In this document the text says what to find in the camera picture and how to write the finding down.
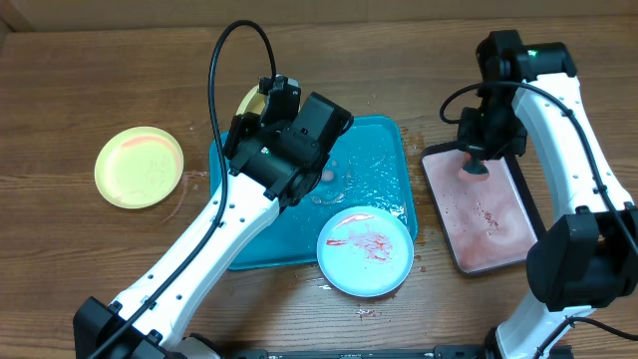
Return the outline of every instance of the yellow paper plate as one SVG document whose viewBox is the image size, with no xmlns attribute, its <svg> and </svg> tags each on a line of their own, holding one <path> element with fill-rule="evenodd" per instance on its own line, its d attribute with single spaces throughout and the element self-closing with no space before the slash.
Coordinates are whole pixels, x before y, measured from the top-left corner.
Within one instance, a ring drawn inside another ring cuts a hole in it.
<svg viewBox="0 0 638 359">
<path fill-rule="evenodd" d="M 175 138 L 152 127 L 136 127 L 113 137 L 96 161 L 100 194 L 122 208 L 159 202 L 179 183 L 183 152 Z"/>
<path fill-rule="evenodd" d="M 263 109 L 266 107 L 266 97 L 257 92 L 259 90 L 259 85 L 256 85 L 241 100 L 241 104 L 237 108 L 236 115 L 245 114 L 247 112 L 251 112 L 253 114 L 261 114 Z"/>
</svg>

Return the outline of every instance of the wooden table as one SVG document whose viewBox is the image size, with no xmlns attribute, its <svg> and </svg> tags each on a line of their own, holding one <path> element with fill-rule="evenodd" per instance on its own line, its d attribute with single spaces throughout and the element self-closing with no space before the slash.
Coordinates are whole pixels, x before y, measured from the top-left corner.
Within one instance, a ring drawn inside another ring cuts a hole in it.
<svg viewBox="0 0 638 359">
<path fill-rule="evenodd" d="M 414 268 L 396 297 L 326 290 L 316 265 L 226 273 L 188 332 L 221 345 L 269 350 L 431 348 L 480 343 L 527 290 L 522 267 L 479 278 L 454 268 L 421 169 L 425 146 L 456 128 L 438 120 L 452 91 L 479 80 L 474 49 L 516 28 L 528 44 L 562 41 L 579 68 L 589 120 L 624 186 L 638 197 L 638 24 L 632 17 L 436 21 L 267 28 L 280 73 L 355 115 L 402 128 L 419 214 Z M 10 34 L 0 57 L 0 357 L 70 358 L 72 318 L 90 295 L 109 302 L 154 264 L 207 202 L 212 140 L 206 74 L 219 28 Z M 257 77 L 263 45 L 238 31 L 222 51 L 223 130 Z M 475 105 L 468 96 L 450 113 Z M 99 195 L 95 159 L 114 134 L 158 126 L 183 147 L 189 174 L 163 203 L 130 211 Z M 533 149 L 521 159 L 546 223 L 548 191 Z M 359 309 L 376 317 L 360 318 Z M 638 296 L 594 318 L 638 332 Z M 638 345 L 579 325 L 580 358 L 635 357 Z"/>
</svg>

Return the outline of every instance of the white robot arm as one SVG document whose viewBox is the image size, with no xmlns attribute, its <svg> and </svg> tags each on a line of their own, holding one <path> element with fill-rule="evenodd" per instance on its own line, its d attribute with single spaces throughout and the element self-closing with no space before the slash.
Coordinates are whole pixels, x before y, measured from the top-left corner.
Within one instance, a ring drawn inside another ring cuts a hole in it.
<svg viewBox="0 0 638 359">
<path fill-rule="evenodd" d="M 447 99 L 442 120 L 459 124 L 460 150 L 480 161 L 522 156 L 529 134 L 554 214 L 553 227 L 527 256 L 530 290 L 486 347 L 496 358 L 546 358 L 569 329 L 566 319 L 585 317 L 633 291 L 638 252 L 627 227 L 636 228 L 638 214 L 596 141 L 563 44 L 523 46 L 516 31 L 492 32 L 477 59 L 485 83 Z M 481 106 L 465 108 L 458 121 L 446 119 L 450 101 L 472 89 Z"/>
<path fill-rule="evenodd" d="M 580 84 L 576 77 L 565 73 L 538 75 L 529 85 L 542 89 L 564 102 L 573 112 L 587 136 L 598 170 L 604 175 L 608 193 L 616 208 L 633 203 L 629 193 L 614 176 L 591 130 L 580 98 Z M 606 212 L 607 206 L 600 195 L 594 193 L 596 183 L 582 149 L 582 143 L 567 117 L 560 109 L 542 96 L 518 89 L 512 102 L 514 113 L 523 123 L 532 142 L 547 179 L 553 203 L 554 222 L 566 214 L 576 214 L 576 209 L 587 206 L 592 212 Z M 525 295 L 511 318 L 498 326 L 496 342 L 503 358 L 532 358 L 542 342 L 565 317 L 585 317 L 594 312 L 591 305 L 566 307 L 561 311 L 549 311 L 545 303 L 536 299 L 531 291 Z M 570 327 L 547 348 L 549 349 Z"/>
<path fill-rule="evenodd" d="M 169 358 L 171 351 L 188 352 L 188 358 L 217 358 L 201 341 L 181 340 L 192 314 L 250 239 L 314 188 L 330 150 L 353 121 L 349 112 L 315 93 L 299 111 L 296 81 L 277 76 L 264 89 L 267 80 L 260 83 L 260 92 L 267 95 L 264 111 L 233 118 L 223 148 L 230 167 L 223 174 L 227 197 L 217 229 L 183 271 L 168 280 L 211 229 L 223 204 L 222 185 L 158 263 L 109 307 L 90 298 L 78 310 L 78 358 Z M 161 286 L 165 289 L 150 303 Z M 142 305 L 149 308 L 136 317 Z M 105 337 L 113 328 L 125 328 L 127 320 L 133 323 L 127 332 L 104 349 Z M 103 348 L 99 356 L 92 354 L 97 348 Z"/>
</svg>

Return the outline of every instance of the cable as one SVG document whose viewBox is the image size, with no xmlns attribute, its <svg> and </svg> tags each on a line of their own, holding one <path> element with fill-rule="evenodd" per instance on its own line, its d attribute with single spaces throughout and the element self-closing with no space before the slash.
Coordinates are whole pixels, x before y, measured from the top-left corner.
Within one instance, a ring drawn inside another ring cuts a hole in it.
<svg viewBox="0 0 638 359">
<path fill-rule="evenodd" d="M 549 335 L 549 337 L 547 337 L 547 339 L 545 339 L 545 341 L 542 342 L 542 344 L 536 349 L 536 353 L 534 354 L 532 359 L 538 359 L 541 356 L 544 355 L 545 350 L 547 349 L 547 347 L 554 341 L 556 340 L 556 338 L 558 337 L 558 335 L 560 335 L 560 333 L 562 333 L 563 330 L 565 330 L 565 328 L 567 327 L 567 325 L 574 325 L 574 323 L 577 322 L 582 322 L 582 323 L 587 323 L 587 324 L 591 324 L 595 327 L 598 327 L 608 333 L 611 333 L 613 335 L 619 336 L 623 339 L 627 339 L 627 340 L 631 340 L 631 341 L 638 341 L 638 335 L 635 334 L 629 334 L 627 332 L 624 332 L 622 330 L 618 330 L 616 328 L 610 327 L 607 324 L 601 323 L 597 320 L 594 319 L 590 319 L 590 318 L 585 318 L 585 317 L 569 317 L 566 318 L 562 323 L 560 323 L 560 325 L 558 325 L 558 327 L 556 329 L 554 329 L 554 331 L 551 332 L 551 334 Z"/>
<path fill-rule="evenodd" d="M 563 116 L 566 116 L 569 119 L 569 121 L 571 122 L 571 125 L 576 130 L 576 134 L 578 134 L 578 138 L 580 139 L 582 147 L 585 151 L 585 155 L 587 156 L 587 161 L 589 162 L 589 167 L 591 168 L 594 181 L 596 182 L 596 188 L 598 189 L 598 193 L 600 193 L 600 196 L 602 197 L 602 200 L 605 203 L 605 206 L 611 212 L 611 215 L 613 216 L 616 226 L 620 229 L 623 236 L 627 240 L 627 244 L 629 244 L 629 247 L 631 247 L 631 249 L 636 254 L 636 256 L 638 256 L 638 246 L 636 246 L 636 242 L 634 241 L 634 238 L 631 235 L 631 232 L 629 231 L 625 223 L 622 221 L 622 218 L 620 218 L 620 215 L 618 214 L 616 207 L 614 207 L 614 204 L 611 201 L 611 198 L 609 198 L 609 193 L 607 193 L 607 187 L 602 182 L 602 178 L 600 176 L 600 172 L 598 171 L 598 166 L 596 165 L 596 160 L 594 158 L 594 153 L 591 150 L 591 147 L 589 146 L 589 142 L 587 141 L 587 136 L 585 135 L 585 132 L 582 130 L 580 123 L 578 123 L 578 121 L 576 120 L 576 117 L 574 116 L 573 111 L 567 108 L 560 100 L 556 99 L 553 95 L 535 86 L 532 86 L 526 83 L 518 83 L 514 81 L 494 81 L 494 82 L 473 84 L 473 85 L 464 87 L 454 92 L 451 96 L 449 96 L 441 105 L 439 116 L 441 117 L 441 120 L 445 122 L 446 124 L 458 124 L 461 120 L 449 120 L 445 116 L 446 108 L 455 98 L 472 90 L 484 89 L 484 88 L 502 88 L 502 87 L 530 90 L 544 97 L 546 100 L 553 103 L 554 105 L 556 105 L 556 107 L 560 109 L 560 111 L 562 112 Z"/>
<path fill-rule="evenodd" d="M 226 160 L 223 155 L 223 148 L 221 146 L 221 135 L 219 134 L 219 124 L 217 123 L 217 113 L 215 111 L 215 98 L 214 98 L 214 90 L 215 90 L 215 73 L 217 69 L 217 61 L 219 59 L 219 52 L 221 51 L 221 47 L 223 46 L 224 41 L 230 35 L 232 30 L 240 27 L 240 26 L 249 26 L 255 29 L 261 39 L 263 39 L 264 44 L 266 45 L 266 50 L 268 51 L 268 59 L 270 60 L 270 70 L 272 72 L 272 76 L 270 78 L 271 85 L 275 81 L 275 76 L 277 74 L 277 70 L 275 67 L 275 59 L 272 54 L 272 48 L 270 47 L 270 42 L 268 41 L 268 37 L 263 32 L 263 30 L 259 27 L 259 25 L 253 23 L 248 20 L 238 20 L 228 25 L 228 27 L 221 33 L 219 36 L 219 40 L 217 40 L 217 44 L 215 45 L 215 49 L 212 52 L 212 57 L 210 59 L 210 67 L 208 70 L 208 111 L 210 112 L 210 124 L 212 125 L 212 131 L 215 136 L 215 144 L 217 147 L 217 156 L 219 159 L 219 168 L 221 171 L 221 197 L 219 199 L 219 210 L 215 215 L 212 224 L 201 241 L 197 244 L 197 246 L 192 250 L 192 252 L 188 255 L 188 257 L 177 267 L 177 269 L 158 287 L 158 289 L 147 299 L 144 304 L 138 308 L 138 310 L 115 332 L 111 335 L 107 340 L 96 349 L 89 359 L 97 359 L 102 355 L 109 347 L 111 347 L 116 340 L 120 336 L 122 336 L 133 323 L 138 320 L 142 314 L 144 314 L 147 309 L 155 303 L 161 294 L 179 277 L 179 275 L 188 267 L 188 265 L 197 257 L 199 252 L 204 248 L 204 246 L 208 243 L 208 240 L 212 237 L 212 234 L 215 232 L 219 224 L 221 223 L 221 218 L 223 217 L 224 210 L 226 208 L 226 201 L 228 198 L 228 177 L 227 177 L 227 168 L 226 168 Z"/>
</svg>

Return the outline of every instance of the blue tray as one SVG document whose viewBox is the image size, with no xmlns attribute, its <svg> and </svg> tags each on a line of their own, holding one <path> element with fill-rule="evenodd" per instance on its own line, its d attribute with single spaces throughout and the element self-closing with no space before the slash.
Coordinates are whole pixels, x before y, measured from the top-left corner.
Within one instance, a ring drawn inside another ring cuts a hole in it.
<svg viewBox="0 0 638 359">
<path fill-rule="evenodd" d="M 227 133 L 221 134 L 226 140 Z M 217 148 L 209 152 L 210 190 L 221 181 Z M 410 187 L 401 132 L 384 116 L 358 117 L 330 153 L 326 170 L 335 178 L 321 181 L 301 202 L 288 207 L 246 245 L 231 270 L 317 261 L 317 238 L 334 214 L 355 205 L 372 205 L 396 216 L 412 241 L 419 224 Z"/>
</svg>

